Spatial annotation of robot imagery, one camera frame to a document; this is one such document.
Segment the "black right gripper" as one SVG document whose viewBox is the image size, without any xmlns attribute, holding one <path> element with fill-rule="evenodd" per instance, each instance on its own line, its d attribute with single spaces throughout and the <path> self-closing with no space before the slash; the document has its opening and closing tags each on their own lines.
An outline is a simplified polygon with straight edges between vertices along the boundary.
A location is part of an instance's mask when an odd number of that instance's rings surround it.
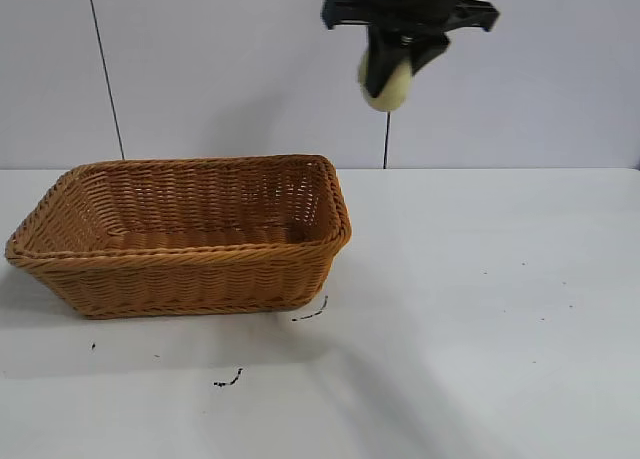
<svg viewBox="0 0 640 459">
<path fill-rule="evenodd" d="M 409 56 L 412 72 L 418 73 L 447 51 L 446 33 L 461 28 L 489 32 L 498 17 L 494 5 L 483 0 L 324 0 L 322 6 L 327 29 L 366 28 L 365 88 L 373 98 L 396 72 L 409 72 Z"/>
</svg>

